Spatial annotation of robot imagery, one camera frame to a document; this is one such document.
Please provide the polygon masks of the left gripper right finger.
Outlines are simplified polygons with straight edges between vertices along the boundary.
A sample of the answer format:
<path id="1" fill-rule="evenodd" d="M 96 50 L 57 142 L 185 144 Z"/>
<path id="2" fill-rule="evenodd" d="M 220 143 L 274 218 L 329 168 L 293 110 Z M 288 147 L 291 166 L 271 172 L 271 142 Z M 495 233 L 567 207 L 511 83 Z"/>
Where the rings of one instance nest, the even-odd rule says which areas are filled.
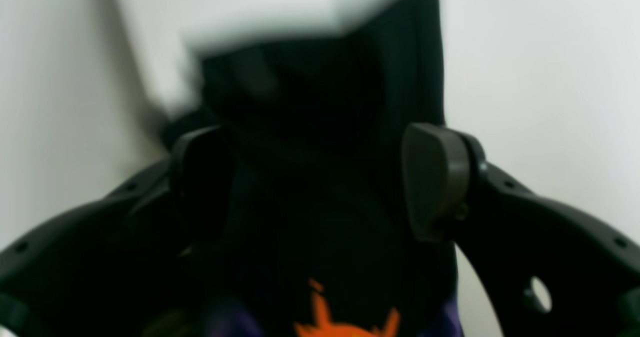
<path id="1" fill-rule="evenodd" d="M 412 123 L 401 163 L 414 237 L 457 244 L 505 337 L 639 335 L 640 250 L 622 232 L 535 195 L 466 133 Z"/>

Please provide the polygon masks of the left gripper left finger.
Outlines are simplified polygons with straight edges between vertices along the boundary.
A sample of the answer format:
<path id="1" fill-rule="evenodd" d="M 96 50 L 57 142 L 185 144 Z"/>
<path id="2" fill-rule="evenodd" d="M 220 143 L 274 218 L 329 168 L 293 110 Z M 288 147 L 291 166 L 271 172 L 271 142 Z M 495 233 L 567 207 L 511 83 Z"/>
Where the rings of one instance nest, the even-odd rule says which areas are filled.
<path id="1" fill-rule="evenodd" d="M 236 160 L 221 126 L 1 252 L 1 328 L 16 337 L 137 337 L 182 292 L 181 262 L 227 219 Z"/>

